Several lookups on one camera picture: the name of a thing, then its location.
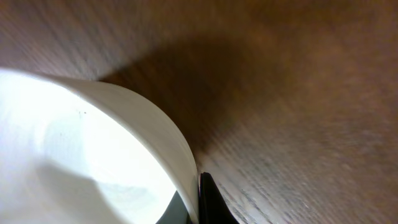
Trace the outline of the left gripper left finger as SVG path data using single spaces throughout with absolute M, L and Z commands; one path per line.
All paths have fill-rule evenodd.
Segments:
M 189 214 L 177 191 L 156 224 L 190 224 Z

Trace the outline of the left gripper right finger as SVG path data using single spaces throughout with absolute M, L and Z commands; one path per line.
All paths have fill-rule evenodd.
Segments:
M 200 224 L 238 224 L 210 173 L 200 174 Z

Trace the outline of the white bowl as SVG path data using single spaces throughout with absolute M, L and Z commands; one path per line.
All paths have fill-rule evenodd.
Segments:
M 198 223 L 177 125 L 104 82 L 1 70 L 2 223 L 157 223 L 175 192 Z

